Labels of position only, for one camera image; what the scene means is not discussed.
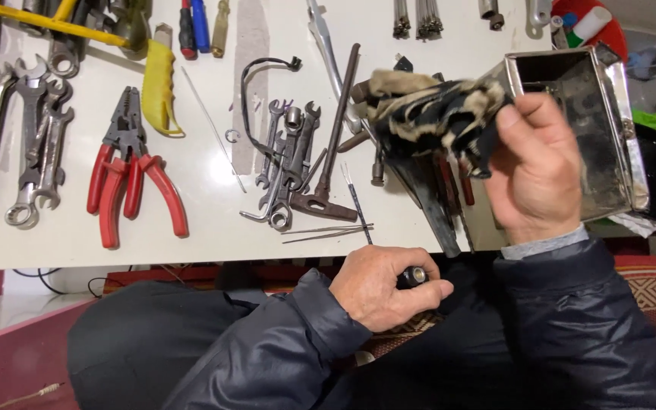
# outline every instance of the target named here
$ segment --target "black cable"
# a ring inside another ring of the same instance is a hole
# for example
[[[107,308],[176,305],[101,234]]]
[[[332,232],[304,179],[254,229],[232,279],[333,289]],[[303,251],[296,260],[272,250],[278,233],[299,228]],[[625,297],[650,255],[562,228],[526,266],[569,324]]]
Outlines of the black cable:
[[[49,289],[50,291],[52,291],[53,293],[57,293],[58,295],[68,295],[67,292],[60,292],[59,290],[57,290],[57,289],[55,289],[54,287],[52,287],[52,286],[50,286],[49,284],[47,284],[47,281],[44,280],[44,275],[42,275],[42,270],[41,270],[41,268],[37,268],[37,277],[39,277],[39,280],[42,281],[42,284],[43,284],[47,289]]]
[[[45,272],[45,273],[43,273],[42,276],[48,276],[48,275],[54,274],[55,272],[59,271],[60,269],[61,269],[61,268],[54,268],[54,269],[52,269],[52,270],[49,271],[49,272]],[[24,273],[24,272],[22,272],[22,271],[19,271],[18,269],[12,269],[12,270],[14,271],[15,274],[17,274],[17,275],[21,275],[21,276],[24,276],[24,277],[28,277],[28,278],[36,278],[36,277],[39,277],[39,276],[40,276],[40,275],[30,275],[30,274],[26,274],[26,273]]]
[[[108,282],[108,281],[112,281],[112,282],[115,282],[115,283],[117,283],[117,284],[119,284],[119,285],[121,285],[121,286],[123,286],[123,287],[125,286],[123,283],[121,283],[120,281],[117,281],[117,280],[115,280],[115,279],[104,278],[104,277],[92,278],[91,280],[87,281],[87,289],[90,291],[90,294],[91,294],[91,295],[95,296],[95,297],[98,298],[98,299],[102,299],[102,298],[103,298],[103,295],[96,295],[96,293],[93,292],[93,288],[90,287],[90,284],[93,283],[93,281],[96,280],[96,279],[103,279],[103,280],[106,281],[106,282]]]
[[[247,64],[247,66],[242,70],[242,80],[240,82],[240,93],[241,93],[241,98],[242,98],[242,121],[244,121],[244,131],[247,134],[247,138],[249,138],[250,142],[252,145],[254,145],[255,148],[257,148],[260,153],[269,155],[271,157],[274,157],[276,155],[281,155],[280,153],[275,152],[272,147],[268,147],[265,144],[261,144],[259,141],[257,141],[253,136],[252,133],[249,130],[249,115],[247,112],[247,74],[249,74],[249,69],[252,68],[252,66],[256,66],[257,64],[261,63],[280,63],[284,64],[287,66],[288,69],[291,71],[298,71],[300,70],[300,65],[302,61],[293,56],[292,61],[289,63],[285,60],[280,60],[279,58],[273,58],[273,57],[263,57],[263,58],[258,58],[255,61],[252,61],[251,63]]]

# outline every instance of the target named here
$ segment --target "blue screwdriver handle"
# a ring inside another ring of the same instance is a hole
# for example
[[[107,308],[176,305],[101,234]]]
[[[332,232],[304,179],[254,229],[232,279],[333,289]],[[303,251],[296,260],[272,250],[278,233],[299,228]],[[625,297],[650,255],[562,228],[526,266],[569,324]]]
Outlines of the blue screwdriver handle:
[[[196,49],[202,54],[210,52],[209,49],[209,25],[206,22],[203,0],[192,0],[192,14],[194,16],[194,38]]]

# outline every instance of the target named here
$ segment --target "white table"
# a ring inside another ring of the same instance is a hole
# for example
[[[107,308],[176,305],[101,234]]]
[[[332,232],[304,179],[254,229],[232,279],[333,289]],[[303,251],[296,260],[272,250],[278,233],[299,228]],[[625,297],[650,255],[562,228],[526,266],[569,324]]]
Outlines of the white table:
[[[213,26],[216,0],[206,3]],[[110,53],[118,58],[121,53],[115,47],[90,42],[94,50],[88,52],[82,61],[80,74],[71,80],[74,96],[69,105],[75,108],[75,120],[68,127],[62,158],[62,167],[67,174],[64,186],[59,188],[62,202],[56,210],[41,210],[39,224],[31,230],[19,230],[4,221],[5,210],[14,203],[17,195],[23,107],[16,94],[9,103],[0,149],[0,268],[332,256],[346,255],[366,243],[363,233],[355,233],[281,244],[284,238],[267,224],[238,215],[240,210],[257,211],[257,200],[265,191],[255,188],[255,174],[241,177],[247,194],[239,189],[179,68],[184,66],[191,75],[220,132],[219,137],[223,138],[224,131],[233,126],[232,114],[227,110],[232,103],[234,47],[238,35],[237,3],[236,0],[231,2],[227,51],[222,60],[200,55],[196,61],[185,61],[178,53],[178,40],[174,38],[173,49],[177,54],[173,75],[174,109],[187,136],[166,138],[144,120],[150,153],[161,155],[168,161],[166,172],[181,193],[190,237],[173,235],[166,203],[146,178],[140,215],[134,220],[120,218],[120,248],[108,250],[101,246],[98,218],[85,210],[90,172],[123,88],[126,85],[140,87],[142,75],[93,56]],[[506,21],[502,32],[490,31],[487,21],[479,19],[477,2],[440,1],[445,30],[442,39],[430,42],[391,37],[393,7],[389,0],[323,0],[319,3],[326,7],[323,16],[330,27],[341,72],[345,71],[351,45],[361,43],[357,81],[368,79],[376,68],[391,68],[396,53],[411,60],[415,72],[433,74],[442,71],[446,79],[460,79],[484,74],[508,52],[547,50],[550,47],[547,29],[540,39],[531,39],[526,34],[525,3],[520,0],[500,2],[500,11]],[[410,19],[415,26],[414,2],[408,3]],[[263,0],[262,5],[270,33],[270,56],[289,60],[296,55],[303,60],[303,68],[295,73],[268,70],[269,99],[263,101],[263,107],[273,98],[295,99],[299,107],[313,100],[322,107],[322,126],[315,134],[315,158],[328,142],[337,104],[322,58],[307,28],[305,1]],[[154,2],[153,16],[156,17],[150,19],[151,28],[163,21],[174,27],[175,34],[178,34],[176,2]],[[46,57],[47,50],[47,41],[5,27],[0,65],[4,61],[13,63],[17,57],[33,64],[34,54]],[[344,129],[343,138],[348,136],[349,131]],[[347,161],[350,166],[366,219],[375,223],[372,231],[374,243],[424,247],[430,252],[440,252],[424,214],[396,177],[387,175],[384,188],[370,184],[373,155],[373,145],[364,143],[349,153],[338,155],[337,163]],[[504,240],[494,227],[482,184],[474,182],[473,185],[477,203],[466,210],[471,237],[476,249],[497,249]],[[334,167],[331,201],[353,208],[338,164]],[[292,229],[343,224],[295,212]],[[458,241],[462,250],[469,250],[461,227]]]

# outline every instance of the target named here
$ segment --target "man's left hand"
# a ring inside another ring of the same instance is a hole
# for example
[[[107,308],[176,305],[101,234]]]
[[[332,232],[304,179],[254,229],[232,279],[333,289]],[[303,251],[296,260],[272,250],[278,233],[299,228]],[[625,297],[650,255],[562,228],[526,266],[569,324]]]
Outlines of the man's left hand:
[[[409,266],[421,266],[429,282],[396,289],[396,277]],[[368,245],[348,254],[330,291],[351,318],[372,332],[403,325],[412,316],[436,309],[454,286],[440,279],[440,269],[422,248]]]

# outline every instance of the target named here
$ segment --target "red plastic container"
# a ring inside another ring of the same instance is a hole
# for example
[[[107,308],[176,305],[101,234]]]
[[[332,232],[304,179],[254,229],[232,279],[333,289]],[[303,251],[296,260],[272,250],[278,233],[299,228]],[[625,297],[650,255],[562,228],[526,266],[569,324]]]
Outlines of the red plastic container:
[[[606,9],[604,3],[598,0],[554,0],[552,14],[563,17],[567,13],[574,13],[581,21],[586,13],[596,6],[602,6]],[[627,40],[624,38],[624,32],[622,32],[622,27],[616,18],[612,18],[612,21],[590,39],[586,45],[594,45],[600,41],[610,46],[616,54],[622,57],[625,63],[627,62]]]

